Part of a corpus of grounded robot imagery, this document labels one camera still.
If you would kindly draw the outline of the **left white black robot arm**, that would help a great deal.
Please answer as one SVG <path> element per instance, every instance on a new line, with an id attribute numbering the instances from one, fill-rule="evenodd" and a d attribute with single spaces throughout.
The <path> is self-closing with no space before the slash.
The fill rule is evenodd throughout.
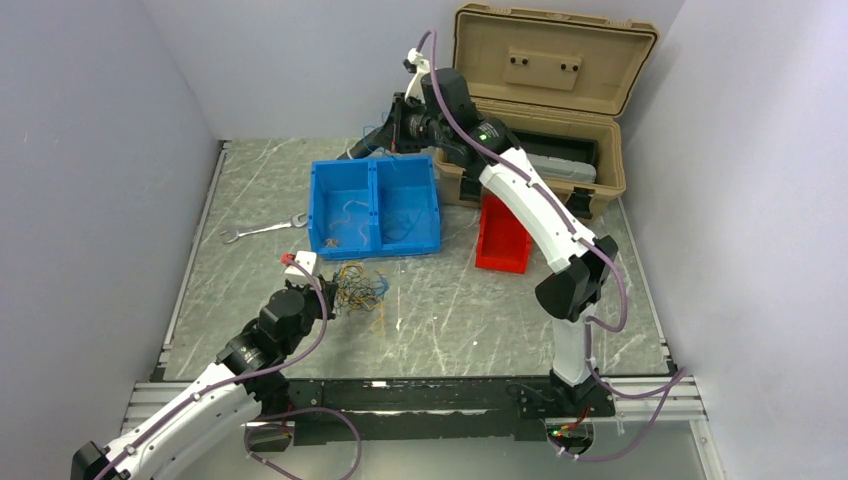
<path id="1" fill-rule="evenodd" d="M 291 403 L 281 372 L 315 324 L 334 319 L 337 283 L 287 281 L 201 375 L 141 425 L 105 446 L 84 444 L 73 479 L 174 479 L 228 431 L 279 417 Z"/>

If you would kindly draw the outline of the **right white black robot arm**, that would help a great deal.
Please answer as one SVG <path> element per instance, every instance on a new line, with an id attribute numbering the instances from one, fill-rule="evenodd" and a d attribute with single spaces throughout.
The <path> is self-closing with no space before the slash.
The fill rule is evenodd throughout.
<path id="1" fill-rule="evenodd" d="M 596 388 L 586 328 L 614 265 L 617 244 L 596 237 L 556 197 L 526 151 L 499 119 L 484 117 L 471 101 L 464 77 L 452 68 L 430 70 L 404 63 L 412 78 L 392 112 L 391 140 L 403 147 L 435 147 L 447 162 L 476 177 L 530 234 L 551 270 L 535 288 L 552 318 L 554 360 L 551 401 L 574 415 Z"/>

